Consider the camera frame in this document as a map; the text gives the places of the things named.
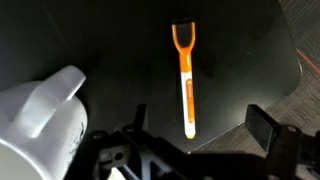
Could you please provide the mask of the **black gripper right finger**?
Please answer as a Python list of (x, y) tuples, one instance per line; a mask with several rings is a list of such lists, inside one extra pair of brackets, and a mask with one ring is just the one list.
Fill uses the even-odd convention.
[(265, 152), (269, 152), (274, 140), (274, 128), (278, 123), (258, 105), (247, 107), (245, 127)]

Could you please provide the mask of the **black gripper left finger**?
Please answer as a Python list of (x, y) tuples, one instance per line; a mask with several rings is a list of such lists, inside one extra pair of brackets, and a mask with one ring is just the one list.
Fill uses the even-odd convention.
[(143, 130), (146, 130), (148, 128), (148, 113), (146, 104), (140, 104), (137, 107), (134, 126)]

